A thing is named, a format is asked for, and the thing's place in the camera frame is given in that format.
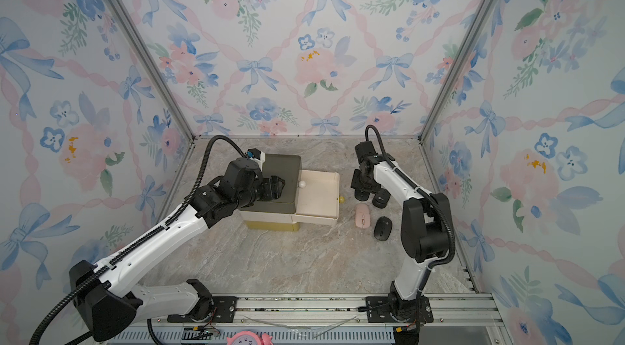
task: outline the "gray marble surface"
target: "gray marble surface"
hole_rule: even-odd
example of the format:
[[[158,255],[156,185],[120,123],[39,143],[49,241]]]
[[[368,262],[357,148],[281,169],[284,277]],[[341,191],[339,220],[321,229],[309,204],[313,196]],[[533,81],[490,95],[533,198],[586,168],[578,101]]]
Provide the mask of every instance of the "gray marble surface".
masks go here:
[[[213,293],[386,293],[403,262],[399,240],[401,206],[391,199],[384,209],[371,205],[371,227],[354,225],[359,202],[349,187],[357,167],[354,146],[358,139],[235,139],[246,151],[295,154],[302,168],[340,173],[340,205],[335,226],[301,223],[298,232],[248,229],[238,211],[209,231],[179,247],[142,280],[147,286],[201,280]],[[179,203],[195,180],[207,140],[196,141],[174,203]],[[387,153],[419,184],[432,189],[430,178],[414,139],[385,139]],[[236,152],[225,142],[213,147],[203,184],[223,174]],[[390,238],[381,242],[372,235],[380,216],[393,221]],[[439,266],[429,279],[426,293],[469,292],[457,258]]]

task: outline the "wall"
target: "wall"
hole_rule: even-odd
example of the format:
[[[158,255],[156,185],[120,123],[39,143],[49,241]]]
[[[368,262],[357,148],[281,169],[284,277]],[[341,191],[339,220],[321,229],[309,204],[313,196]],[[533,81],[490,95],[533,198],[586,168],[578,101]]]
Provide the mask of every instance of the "wall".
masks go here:
[[[624,15],[625,0],[498,0],[426,138],[517,345],[625,343]]]
[[[2,0],[0,90],[0,342],[24,344],[73,264],[151,225],[187,143],[102,0]],[[44,343],[85,331],[71,306]]]
[[[194,132],[245,135],[417,134],[480,2],[122,1]]]

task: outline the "black mounting plate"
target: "black mounting plate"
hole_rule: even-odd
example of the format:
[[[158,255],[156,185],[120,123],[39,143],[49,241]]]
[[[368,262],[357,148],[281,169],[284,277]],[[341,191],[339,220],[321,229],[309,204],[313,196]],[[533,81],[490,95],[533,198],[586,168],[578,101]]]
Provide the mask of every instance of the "black mounting plate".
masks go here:
[[[234,313],[236,312],[236,296],[213,296],[213,302],[217,310],[213,317],[213,323],[232,323],[234,322]],[[194,320],[182,315],[169,315],[167,317],[169,323],[195,323]]]
[[[391,316],[391,307],[388,306],[389,300],[387,296],[368,296],[364,298],[364,301],[366,302],[367,307],[375,307],[380,306],[381,304],[386,304],[386,306],[367,311],[367,321],[369,323],[397,323],[397,321]],[[432,315],[432,308],[430,307],[429,299],[425,296],[421,296],[421,302],[419,304],[419,322],[434,322],[434,315]]]

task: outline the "computer mouse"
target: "computer mouse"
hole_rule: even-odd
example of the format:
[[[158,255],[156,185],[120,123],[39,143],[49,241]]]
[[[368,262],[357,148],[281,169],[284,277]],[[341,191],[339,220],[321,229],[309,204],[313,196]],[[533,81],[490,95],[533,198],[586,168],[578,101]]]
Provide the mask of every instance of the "computer mouse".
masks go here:
[[[355,226],[358,228],[369,228],[371,225],[371,214],[369,213],[369,207],[367,204],[355,205]]]
[[[373,236],[379,241],[385,241],[389,239],[392,229],[393,222],[388,217],[382,216],[378,219],[376,227],[373,229]]]

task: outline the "black computer mouse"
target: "black computer mouse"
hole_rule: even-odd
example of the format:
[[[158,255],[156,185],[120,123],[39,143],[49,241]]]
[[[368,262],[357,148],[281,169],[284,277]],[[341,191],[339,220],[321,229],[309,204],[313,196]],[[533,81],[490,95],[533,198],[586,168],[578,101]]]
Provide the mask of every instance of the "black computer mouse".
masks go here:
[[[388,217],[382,216],[376,222],[376,228],[373,230],[373,236],[379,241],[385,241],[389,239],[392,229],[393,222]]]

